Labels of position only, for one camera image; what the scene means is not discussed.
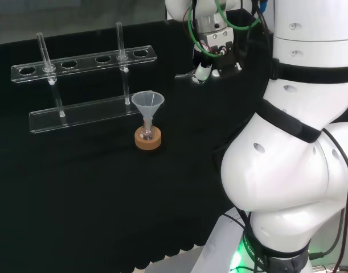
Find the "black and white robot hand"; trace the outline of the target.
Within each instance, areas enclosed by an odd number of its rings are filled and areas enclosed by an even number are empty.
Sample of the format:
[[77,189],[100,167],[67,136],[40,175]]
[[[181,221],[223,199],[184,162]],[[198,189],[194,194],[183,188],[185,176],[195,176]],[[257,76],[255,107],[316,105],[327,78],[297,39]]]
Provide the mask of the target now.
[[234,32],[226,27],[216,32],[199,35],[201,48],[193,49],[194,70],[192,81],[204,84],[210,78],[233,76],[243,69],[234,45]]

